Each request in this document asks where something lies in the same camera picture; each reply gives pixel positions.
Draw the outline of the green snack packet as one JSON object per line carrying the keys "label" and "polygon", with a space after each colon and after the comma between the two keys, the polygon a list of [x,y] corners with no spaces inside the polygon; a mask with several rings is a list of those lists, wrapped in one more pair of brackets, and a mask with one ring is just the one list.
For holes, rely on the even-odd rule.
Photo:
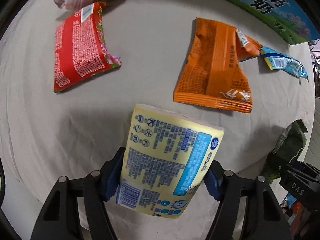
{"label": "green snack packet", "polygon": [[306,145],[306,133],[308,129],[302,119],[295,120],[281,133],[260,174],[269,184],[280,178],[282,166],[298,159]]}

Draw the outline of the orange snack packet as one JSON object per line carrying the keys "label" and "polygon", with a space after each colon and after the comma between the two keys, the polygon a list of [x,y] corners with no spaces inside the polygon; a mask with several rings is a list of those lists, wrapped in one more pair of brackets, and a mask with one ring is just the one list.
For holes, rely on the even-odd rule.
{"label": "orange snack packet", "polygon": [[198,17],[173,101],[250,113],[252,92],[239,63],[259,56],[261,48],[232,25]]}

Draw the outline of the light blue snack bar packet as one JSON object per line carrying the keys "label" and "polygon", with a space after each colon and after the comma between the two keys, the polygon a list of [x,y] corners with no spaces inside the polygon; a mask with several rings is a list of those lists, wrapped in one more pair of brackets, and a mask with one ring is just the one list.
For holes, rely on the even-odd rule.
{"label": "light blue snack bar packet", "polygon": [[297,59],[279,53],[267,46],[262,46],[260,56],[264,59],[270,70],[283,70],[297,78],[308,80],[308,72]]}

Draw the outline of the red snack packet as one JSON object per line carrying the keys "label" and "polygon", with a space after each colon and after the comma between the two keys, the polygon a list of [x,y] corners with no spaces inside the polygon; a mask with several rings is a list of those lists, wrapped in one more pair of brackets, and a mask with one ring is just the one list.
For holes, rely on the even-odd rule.
{"label": "red snack packet", "polygon": [[105,42],[102,15],[106,6],[106,2],[87,5],[56,28],[55,93],[121,67],[121,59],[109,52]]}

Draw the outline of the open cardboard milk box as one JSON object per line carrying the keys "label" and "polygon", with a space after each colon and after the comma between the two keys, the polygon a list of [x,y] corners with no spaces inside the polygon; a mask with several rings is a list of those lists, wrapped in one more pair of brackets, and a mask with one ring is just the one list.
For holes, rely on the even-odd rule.
{"label": "open cardboard milk box", "polygon": [[254,15],[288,44],[319,39],[319,14],[307,0],[227,0]]}

